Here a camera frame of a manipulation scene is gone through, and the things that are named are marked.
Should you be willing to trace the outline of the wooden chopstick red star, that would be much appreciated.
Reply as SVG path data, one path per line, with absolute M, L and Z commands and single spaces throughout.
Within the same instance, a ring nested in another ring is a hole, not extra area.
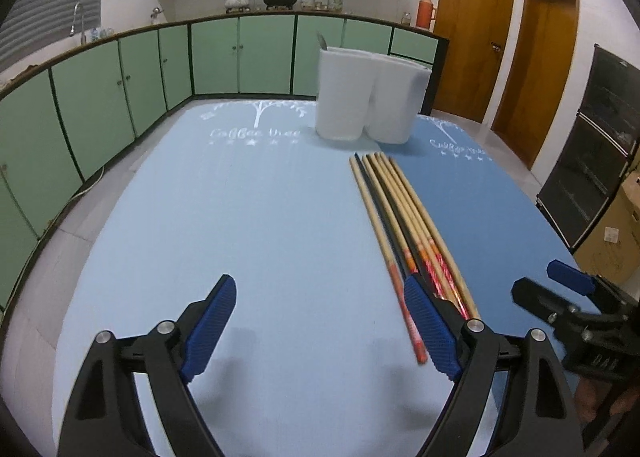
M 442 269 L 442 264 L 436 252 L 434 251 L 435 243 L 431 234 L 428 232 L 418 208 L 409 196 L 408 190 L 401 183 L 400 177 L 396 174 L 389 161 L 385 160 L 382 154 L 374 155 L 374 163 L 382 171 L 388 186 L 395 191 L 396 200 L 399 202 L 401 210 L 409 217 L 412 224 L 412 231 L 419 238 L 422 245 L 421 259 L 423 260 L 427 272 L 430 273 L 434 287 L 436 288 L 439 298 L 449 300 L 454 303 L 458 311 L 465 319 L 470 319 L 470 313 L 466 309 L 459 293 L 451 286 L 452 279 Z

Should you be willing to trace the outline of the black wok on stove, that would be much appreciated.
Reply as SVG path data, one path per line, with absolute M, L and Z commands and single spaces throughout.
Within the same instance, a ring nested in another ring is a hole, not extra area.
M 262 0 L 267 10 L 292 10 L 298 0 Z

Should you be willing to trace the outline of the white twin utensil holder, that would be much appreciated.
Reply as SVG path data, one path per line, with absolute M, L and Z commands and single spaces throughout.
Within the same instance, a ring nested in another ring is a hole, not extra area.
M 416 61 L 365 50 L 320 52 L 314 129 L 324 139 L 408 142 L 432 69 Z

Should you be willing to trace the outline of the black chopstick gold band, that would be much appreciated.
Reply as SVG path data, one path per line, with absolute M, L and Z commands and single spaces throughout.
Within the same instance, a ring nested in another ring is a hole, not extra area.
M 373 202 L 373 204 L 375 206 L 375 210 L 376 210 L 376 212 L 378 212 L 378 218 L 380 219 L 380 222 L 382 224 L 382 229 L 386 234 L 387 241 L 390 244 L 390 252 L 393 253 L 393 257 L 395 259 L 395 262 L 397 263 L 401 279 L 403 281 L 405 281 L 407 279 L 407 277 L 410 276 L 411 274 L 408 275 L 407 277 L 405 277 L 405 273 L 402 270 L 402 265 L 401 265 L 402 258 L 398 257 L 398 253 L 394 249 L 393 231 L 390 229 L 390 226 L 388 226 L 388 224 L 386 223 L 386 216 L 385 216 L 385 213 L 384 213 L 384 209 L 382 208 L 382 204 L 380 203 L 380 200 L 378 200 L 378 195 L 376 195 L 375 188 L 374 188 L 374 186 L 373 186 L 373 184 L 372 184 L 372 182 L 370 180 L 370 177 L 369 177 L 369 174 L 368 174 L 366 168 L 364 167 L 363 160 L 359 156 L 359 154 L 354 154 L 354 157 L 355 157 L 355 161 L 356 161 L 356 163 L 358 165 L 358 168 L 360 169 L 360 173 L 361 173 L 361 175 L 363 177 L 364 183 L 366 184 L 366 186 L 368 188 L 369 194 L 371 196 L 371 200 L 372 200 L 372 202 Z

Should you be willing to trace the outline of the brown wooden door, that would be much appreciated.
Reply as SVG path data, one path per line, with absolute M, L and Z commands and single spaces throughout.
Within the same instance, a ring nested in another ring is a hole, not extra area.
M 529 168 L 558 111 L 578 22 L 579 0 L 524 0 L 511 69 L 491 130 Z
M 435 108 L 482 122 L 506 46 L 514 0 L 438 0 L 435 33 L 449 41 Z

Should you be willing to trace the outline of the cardboard box on floor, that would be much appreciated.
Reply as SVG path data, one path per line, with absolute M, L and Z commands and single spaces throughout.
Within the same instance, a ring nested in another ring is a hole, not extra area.
M 574 254 L 586 273 L 598 274 L 620 287 L 639 276 L 639 172 L 620 185 L 611 206 Z

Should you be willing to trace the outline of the white cooking pot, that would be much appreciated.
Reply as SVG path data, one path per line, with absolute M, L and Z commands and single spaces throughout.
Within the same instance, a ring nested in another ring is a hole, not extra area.
M 224 0 L 224 11 L 227 14 L 245 13 L 252 9 L 252 0 Z

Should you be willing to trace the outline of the orange thermos flask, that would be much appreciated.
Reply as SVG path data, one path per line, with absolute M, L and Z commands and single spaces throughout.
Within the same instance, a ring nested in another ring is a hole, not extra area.
M 416 26 L 420 29 L 430 30 L 436 14 L 436 8 L 432 0 L 420 0 L 416 11 Z

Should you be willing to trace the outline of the green lower kitchen cabinets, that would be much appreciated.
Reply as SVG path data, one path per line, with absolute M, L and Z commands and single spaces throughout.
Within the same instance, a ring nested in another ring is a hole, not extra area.
M 203 96 L 317 92 L 319 40 L 431 69 L 449 48 L 418 28 L 357 16 L 274 12 L 127 32 L 30 68 L 1 93 L 1 299 L 81 187 L 168 113 Z

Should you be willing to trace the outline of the wooden chopstick red end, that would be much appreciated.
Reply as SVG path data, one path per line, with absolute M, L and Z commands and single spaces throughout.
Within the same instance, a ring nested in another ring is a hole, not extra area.
M 395 259 L 395 255 L 393 255 L 390 240 L 388 240 L 386 232 L 384 231 L 381 217 L 378 215 L 378 211 L 376 211 L 375 209 L 370 190 L 367 188 L 366 181 L 363 177 L 363 172 L 359 168 L 354 157 L 351 157 L 349 159 L 349 165 L 350 169 L 352 169 L 352 174 L 354 174 L 363 204 L 366 207 L 375 238 L 376 240 L 378 240 L 378 247 L 380 247 L 380 250 L 382 252 L 382 257 L 388 275 L 390 275 L 390 281 L 392 282 L 402 319 L 404 320 L 408 331 L 414 355 L 416 355 L 416 361 L 419 365 L 425 365 L 427 362 L 427 351 L 424 347 L 418 330 L 416 330 L 416 326 L 413 324 L 413 320 L 410 316 L 409 311 L 407 310 L 404 297 L 402 296 L 402 292 L 404 291 L 404 287 L 402 287 L 402 285 L 404 284 L 404 281 L 400 277 L 400 270 Z

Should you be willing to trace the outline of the dark blue table mat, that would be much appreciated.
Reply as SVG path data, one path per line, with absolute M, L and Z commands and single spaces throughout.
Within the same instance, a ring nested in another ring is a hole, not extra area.
M 457 125 L 420 118 L 407 143 L 385 145 L 382 151 L 397 162 L 434 220 L 486 326 L 528 349 L 537 345 L 533 330 L 547 333 L 546 351 L 532 366 L 529 398 L 509 390 L 513 371 L 501 371 L 480 403 L 460 405 L 464 418 L 450 422 L 450 437 L 472 433 L 469 455 L 489 454 L 500 421 L 513 411 L 517 433 L 499 455 L 582 455 L 573 401 L 559 396 L 572 393 L 578 379 L 562 370 L 564 350 L 551 326 L 516 305 L 511 295 L 515 281 L 529 277 L 570 299 L 572 292 L 546 275 L 550 261 L 570 261 L 568 251 L 512 178 Z

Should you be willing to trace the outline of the wooden chopstick orange band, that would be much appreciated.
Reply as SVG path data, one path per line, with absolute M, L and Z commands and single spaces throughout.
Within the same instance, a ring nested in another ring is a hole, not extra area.
M 401 224 L 398 221 L 396 213 L 394 212 L 392 200 L 390 200 L 388 191 L 386 190 L 381 177 L 378 176 L 378 172 L 375 171 L 369 157 L 363 157 L 362 160 L 364 167 L 369 174 L 370 180 L 375 188 L 376 195 L 378 195 L 378 200 L 380 200 L 382 208 L 384 209 L 386 223 L 393 231 L 394 249 L 398 253 L 398 257 L 402 258 L 401 265 L 402 270 L 405 273 L 405 277 L 410 274 L 415 274 L 418 271 L 418 268 L 416 267 L 416 262 L 413 260 L 412 253 L 404 236 L 404 232 L 402 231 Z

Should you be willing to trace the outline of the small wall faucet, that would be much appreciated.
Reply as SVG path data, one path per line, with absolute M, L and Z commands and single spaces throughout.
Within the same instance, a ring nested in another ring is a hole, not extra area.
M 154 7 L 150 16 L 151 24 L 158 24 L 160 22 L 160 16 L 162 16 L 163 12 L 163 9 L 161 9 L 160 7 Z

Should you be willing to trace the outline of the metal spoon in holder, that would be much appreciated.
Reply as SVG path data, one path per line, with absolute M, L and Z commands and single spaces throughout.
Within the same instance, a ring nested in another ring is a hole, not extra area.
M 317 32 L 317 39 L 318 39 L 320 48 L 322 50 L 327 50 L 328 46 L 326 45 L 326 39 L 324 38 L 324 36 L 320 32 Z

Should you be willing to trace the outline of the chrome sink faucet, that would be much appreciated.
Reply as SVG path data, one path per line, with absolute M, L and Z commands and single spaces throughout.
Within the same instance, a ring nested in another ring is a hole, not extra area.
M 79 35 L 79 44 L 84 46 L 87 44 L 85 7 L 81 2 L 77 2 L 73 10 L 73 20 L 70 26 L 70 37 Z

